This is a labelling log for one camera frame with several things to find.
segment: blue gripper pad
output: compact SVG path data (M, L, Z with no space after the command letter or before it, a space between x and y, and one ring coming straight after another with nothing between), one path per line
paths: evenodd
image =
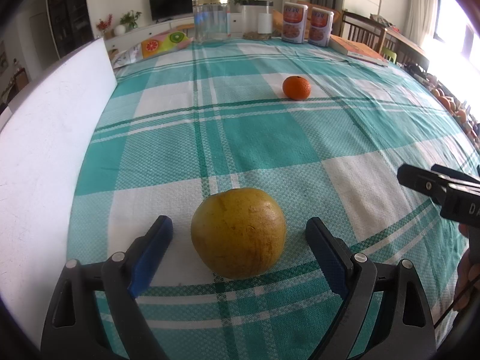
M159 220L160 227L154 229L153 227L155 227L155 224ZM153 236L131 269L131 281L128 286L128 291L134 298L138 297L150 286L160 261L162 261L163 255L173 238L172 220L167 216L163 216L160 217L157 222L152 226L152 229L148 231L149 233L153 231Z
M305 237L332 292L346 299L353 263L319 218L308 220Z

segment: clear plastic container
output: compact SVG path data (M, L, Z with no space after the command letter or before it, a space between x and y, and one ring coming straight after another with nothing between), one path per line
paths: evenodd
M273 1L251 0L242 4L243 39L265 41L272 38Z
M195 42L230 39L229 0L192 0Z

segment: container lid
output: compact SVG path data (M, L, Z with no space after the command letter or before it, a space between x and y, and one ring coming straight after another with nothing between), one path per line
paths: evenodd
M261 5L262 7L273 7L273 1L267 0L247 0L242 5Z
M229 0L192 0L191 4L194 7L199 5L209 5L209 4L227 4Z
M285 1L284 6L285 5L293 5L294 7L308 9L308 5L297 4L297 3L289 3L288 1Z
M332 14L333 15L333 12L328 10L328 9L322 9L322 8L317 8L317 7L311 7L311 9L313 11L318 11L318 12L322 12L322 13L326 13L327 15L330 15Z

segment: white vase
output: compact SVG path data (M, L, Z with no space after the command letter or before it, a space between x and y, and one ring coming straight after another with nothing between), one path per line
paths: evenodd
M123 35L124 33L126 33L126 31L127 31L127 29L125 28L125 26L123 24L119 24L113 30L113 32L115 33L115 36Z

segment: finger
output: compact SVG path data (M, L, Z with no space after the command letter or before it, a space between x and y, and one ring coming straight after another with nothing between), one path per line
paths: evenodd
M460 232L461 235L463 235L464 237L467 237L469 236L469 227L468 225L465 225L463 223L459 223L458 224L458 230Z
M469 281L475 280L478 275L480 275L480 264L475 264L470 268ZM475 288L477 288L477 290L480 290L480 280L475 283Z
M470 288L462 298L453 306L453 311L458 311L464 308L470 302L470 294L472 292L472 288Z
M469 271L471 268L469 257L470 257L470 249L467 249L466 252L463 254L460 262L458 263L458 268L457 268L458 279L457 279L457 284L455 285L454 298L457 298L460 295L460 292L464 290L464 288L469 282ZM464 308L469 303L470 292L471 291L467 291L467 293L465 293L465 295L462 296L462 299L460 299L455 304L453 308L455 311Z
M457 266L458 279L461 279L463 282L466 283L469 279L469 271L471 267L472 264L470 263L470 248L468 248L463 254Z

